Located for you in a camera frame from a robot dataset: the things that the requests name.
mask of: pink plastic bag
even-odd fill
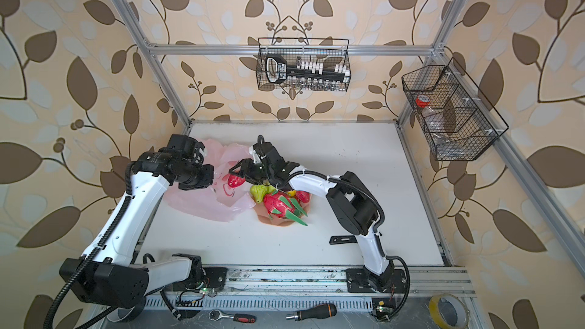
[[[205,164],[214,166],[214,183],[204,189],[180,190],[175,183],[165,193],[164,200],[176,210],[214,221],[232,221],[241,212],[256,204],[250,196],[250,183],[236,188],[228,186],[229,169],[238,161],[250,157],[249,147],[232,143],[223,146],[216,140],[203,141],[207,156]]]

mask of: roll of tape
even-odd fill
[[[455,326],[449,325],[443,318],[443,315],[441,315],[441,312],[439,312],[439,301],[441,299],[445,299],[455,308],[455,313],[457,314],[457,323]],[[431,297],[429,312],[435,324],[441,329],[464,329],[469,324],[469,310],[457,297],[450,293],[442,293]]]

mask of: screwdriver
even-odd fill
[[[300,310],[287,316],[287,320],[301,321],[304,319],[327,319],[337,314],[337,307],[334,304],[320,304],[312,309]]]

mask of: white tabletop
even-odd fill
[[[443,265],[394,124],[196,123],[191,132],[197,140],[215,138],[224,145],[252,145],[259,134],[287,161],[326,175],[354,172],[384,209],[380,232],[387,255],[399,255],[409,265]],[[332,235],[349,233],[326,199],[313,198],[303,220],[308,226],[272,226],[247,210],[221,223],[163,201],[140,255],[148,252],[159,260],[190,253],[200,255],[203,264],[226,265],[363,264],[357,244],[329,245]]]

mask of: black wire basket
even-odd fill
[[[460,66],[428,65],[402,76],[402,88],[437,161],[476,160],[509,128],[477,87],[470,95],[459,82]],[[491,121],[493,111],[501,125]]]
[[[347,91],[352,78],[349,40],[262,37],[258,44],[259,90]]]

